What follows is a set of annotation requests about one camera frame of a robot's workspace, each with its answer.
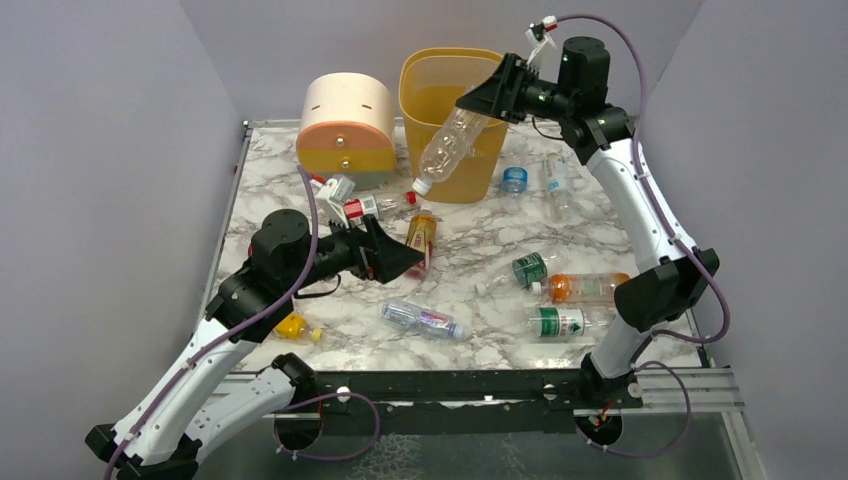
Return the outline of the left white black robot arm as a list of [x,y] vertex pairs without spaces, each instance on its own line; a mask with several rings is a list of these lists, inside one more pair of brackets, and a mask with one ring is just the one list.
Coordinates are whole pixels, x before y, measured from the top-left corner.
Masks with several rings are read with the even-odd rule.
[[110,479],[189,479],[203,460],[258,418],[318,398],[317,375],[293,353],[281,354],[245,389],[211,395],[294,309],[302,289],[349,272],[389,283],[423,259],[391,238],[373,216],[360,227],[319,237],[313,218],[292,209],[269,214],[242,267],[226,278],[178,359],[123,419],[86,436]]

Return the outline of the small blue tinted water bottle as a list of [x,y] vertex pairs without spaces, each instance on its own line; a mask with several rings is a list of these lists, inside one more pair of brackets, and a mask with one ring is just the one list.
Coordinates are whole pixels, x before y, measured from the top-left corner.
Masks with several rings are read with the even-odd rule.
[[462,341],[470,333],[449,315],[396,299],[384,302],[379,315],[390,325],[433,338]]

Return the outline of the clear bottle green label angled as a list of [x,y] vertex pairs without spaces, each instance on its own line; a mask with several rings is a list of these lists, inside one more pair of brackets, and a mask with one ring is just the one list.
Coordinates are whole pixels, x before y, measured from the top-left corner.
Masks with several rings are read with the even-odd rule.
[[541,282],[557,270],[566,260],[562,248],[545,248],[510,260],[498,267],[483,280],[474,284],[478,295],[493,294],[503,288],[530,288],[534,282]]

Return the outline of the orange label clear bottle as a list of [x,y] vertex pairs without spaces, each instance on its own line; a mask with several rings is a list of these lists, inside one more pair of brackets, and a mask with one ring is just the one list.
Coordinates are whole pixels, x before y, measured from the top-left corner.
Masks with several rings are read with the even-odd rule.
[[553,304],[612,305],[616,288],[630,280],[626,273],[554,274],[530,284],[534,295]]

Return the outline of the gold red drink bottle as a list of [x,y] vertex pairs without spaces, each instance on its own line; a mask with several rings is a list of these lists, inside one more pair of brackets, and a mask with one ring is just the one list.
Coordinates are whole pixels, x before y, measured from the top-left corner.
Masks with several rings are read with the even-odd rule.
[[421,210],[410,220],[406,245],[423,253],[424,258],[406,273],[414,279],[425,279],[431,268],[437,219],[430,210]]

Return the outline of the clear bottle blue label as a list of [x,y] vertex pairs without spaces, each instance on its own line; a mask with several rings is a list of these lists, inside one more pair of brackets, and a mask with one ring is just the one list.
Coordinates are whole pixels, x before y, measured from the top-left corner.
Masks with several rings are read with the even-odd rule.
[[503,170],[501,191],[505,195],[521,195],[527,189],[528,172],[520,166],[511,166]]

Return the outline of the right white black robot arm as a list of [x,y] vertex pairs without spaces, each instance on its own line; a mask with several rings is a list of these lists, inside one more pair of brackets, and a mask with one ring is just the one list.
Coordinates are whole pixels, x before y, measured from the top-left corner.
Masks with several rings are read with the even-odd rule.
[[697,246],[657,192],[631,116],[607,101],[609,69],[601,40],[572,37],[563,43],[556,81],[541,79],[529,61],[508,53],[456,102],[510,123],[527,116],[557,122],[627,234],[639,273],[615,290],[615,319],[580,366],[579,393],[596,405],[626,392],[648,339],[695,305],[719,266],[716,252]]

